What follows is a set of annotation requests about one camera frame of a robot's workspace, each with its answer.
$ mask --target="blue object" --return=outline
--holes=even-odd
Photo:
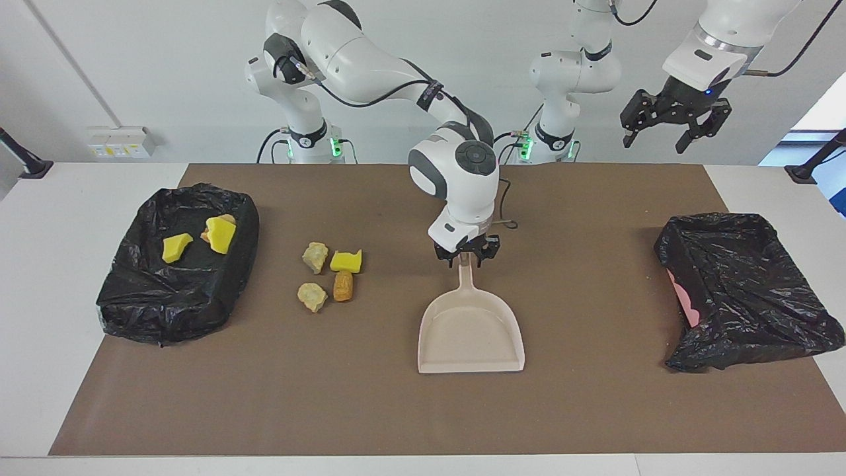
[[[838,194],[833,196],[829,202],[834,205],[835,210],[839,211],[840,214],[846,217],[846,188],[839,191]]]

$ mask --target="dustpan handle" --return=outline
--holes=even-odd
[[[470,253],[461,253],[459,256],[459,289],[475,289]]]

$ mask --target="black pole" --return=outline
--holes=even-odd
[[[20,175],[21,179],[40,179],[47,174],[47,171],[53,165],[52,160],[41,160],[34,153],[26,150],[26,147],[21,146],[2,127],[0,127],[0,142],[24,165],[24,173]]]
[[[787,165],[784,169],[787,170],[790,178],[797,184],[816,184],[816,180],[812,177],[814,169],[823,163],[828,156],[832,155],[834,151],[843,146],[846,146],[846,129],[838,132],[838,134],[834,136],[834,138],[831,139],[825,146],[822,146],[822,149],[814,154],[814,157],[810,158],[808,162],[805,162],[802,165]]]

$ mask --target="dustpan pan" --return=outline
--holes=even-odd
[[[421,374],[519,372],[523,337],[514,312],[499,297],[473,286],[469,253],[459,258],[459,288],[432,301],[420,323]]]

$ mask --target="pink object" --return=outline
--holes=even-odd
[[[676,288],[676,295],[678,295],[678,301],[682,304],[682,309],[684,310],[684,315],[687,316],[688,323],[690,323],[690,327],[696,327],[699,325],[699,311],[692,308],[690,305],[690,296],[688,296],[687,291],[684,290],[682,286],[676,283],[676,277],[673,276],[673,273],[670,273],[670,270],[667,270],[667,274],[670,275],[670,280],[673,282],[673,287]]]

